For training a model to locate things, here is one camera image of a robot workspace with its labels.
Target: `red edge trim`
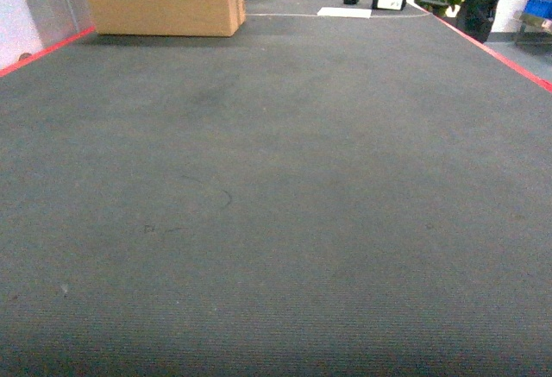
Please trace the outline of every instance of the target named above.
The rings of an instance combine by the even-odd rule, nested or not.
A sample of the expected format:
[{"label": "red edge trim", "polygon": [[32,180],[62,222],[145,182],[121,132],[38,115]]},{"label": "red edge trim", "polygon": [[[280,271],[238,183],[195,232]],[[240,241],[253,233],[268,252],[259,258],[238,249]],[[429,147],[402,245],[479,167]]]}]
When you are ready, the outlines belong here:
[{"label": "red edge trim", "polygon": [[12,73],[13,71],[16,71],[19,68],[22,68],[25,65],[28,65],[31,62],[34,62],[35,60],[38,60],[39,58],[42,58],[43,56],[46,56],[49,53],[52,53],[53,51],[57,51],[61,47],[64,47],[65,45],[68,45],[71,42],[75,42],[77,39],[80,39],[83,36],[91,34],[92,32],[94,32],[94,30],[95,30],[95,28],[92,26],[91,28],[85,29],[82,32],[79,32],[79,33],[77,33],[77,34],[75,34],[75,35],[59,42],[59,43],[56,43],[55,45],[52,45],[51,47],[47,47],[46,49],[42,49],[40,52],[37,52],[34,55],[29,56],[25,60],[20,60],[19,62],[16,62],[15,64],[12,64],[10,66],[5,67],[4,69],[0,69],[0,78],[5,77],[9,73]]},{"label": "red edge trim", "polygon": [[452,30],[454,30],[458,35],[460,36],[463,36],[464,38],[466,38],[468,41],[472,42],[476,47],[478,47],[479,49],[482,49],[484,50],[485,52],[487,52],[488,54],[490,54],[492,57],[494,57],[495,59],[499,60],[500,62],[502,62],[503,64],[505,64],[506,66],[510,67],[511,69],[513,69],[514,71],[516,71],[517,73],[519,73],[520,75],[523,75],[524,77],[526,77],[527,79],[533,81],[535,84],[541,86],[542,88],[544,88],[545,90],[549,91],[549,92],[552,92],[552,83],[550,83],[549,81],[547,81],[546,79],[542,79],[540,77],[537,77],[533,72],[529,72],[527,71],[525,68],[523,68],[522,66],[518,65],[517,63],[515,63],[514,61],[512,60],[509,60],[508,58],[506,58],[504,55],[498,53],[498,52],[495,52],[493,51],[491,48],[483,45],[481,42],[475,40],[474,38],[472,38],[471,36],[469,35],[466,35],[465,33],[463,33],[461,30],[455,28],[454,26],[446,23],[443,19],[440,19],[436,16],[437,19],[439,19],[440,22],[444,23],[447,27],[451,28]]}]

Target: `shelf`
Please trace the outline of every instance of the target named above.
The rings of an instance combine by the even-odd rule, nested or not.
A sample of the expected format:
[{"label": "shelf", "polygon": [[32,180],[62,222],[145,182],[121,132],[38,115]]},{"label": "shelf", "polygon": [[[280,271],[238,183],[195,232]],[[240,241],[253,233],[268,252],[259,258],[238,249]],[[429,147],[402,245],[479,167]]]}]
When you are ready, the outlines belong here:
[{"label": "shelf", "polygon": [[527,26],[540,28],[547,34],[552,35],[552,19],[531,15],[529,13],[520,12],[517,18]]}]

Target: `stain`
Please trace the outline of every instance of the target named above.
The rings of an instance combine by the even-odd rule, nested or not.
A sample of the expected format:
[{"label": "stain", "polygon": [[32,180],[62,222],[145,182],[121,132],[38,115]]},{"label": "stain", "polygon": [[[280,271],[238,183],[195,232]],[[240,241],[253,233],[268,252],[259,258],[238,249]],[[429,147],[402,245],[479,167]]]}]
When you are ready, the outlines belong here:
[{"label": "stain", "polygon": [[183,175],[182,175],[182,179],[195,181],[196,183],[199,183],[200,185],[203,184],[203,182],[202,182],[200,179],[196,179],[195,177],[188,176],[188,175],[186,175],[186,174],[183,174]]},{"label": "stain", "polygon": [[228,196],[228,202],[226,202],[226,204],[221,209],[221,210],[224,210],[232,204],[232,195],[230,193],[228,193],[227,191],[223,190],[223,189],[221,189],[221,190],[224,192],[224,194],[226,194],[226,196]]},{"label": "stain", "polygon": [[179,230],[184,230],[184,228],[172,228],[165,230],[165,233],[178,232]]},{"label": "stain", "polygon": [[22,60],[25,60],[26,58],[30,58],[31,56],[33,56],[33,55],[29,52],[22,53],[19,56],[19,61],[21,62]]}]

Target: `gray carpet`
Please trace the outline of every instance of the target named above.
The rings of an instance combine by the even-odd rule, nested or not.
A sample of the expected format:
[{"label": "gray carpet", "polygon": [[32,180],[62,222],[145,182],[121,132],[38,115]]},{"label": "gray carpet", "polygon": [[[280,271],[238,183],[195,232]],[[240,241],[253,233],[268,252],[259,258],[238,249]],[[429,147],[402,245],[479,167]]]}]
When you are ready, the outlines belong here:
[{"label": "gray carpet", "polygon": [[551,96],[387,15],[4,78],[0,374],[550,375]]}]

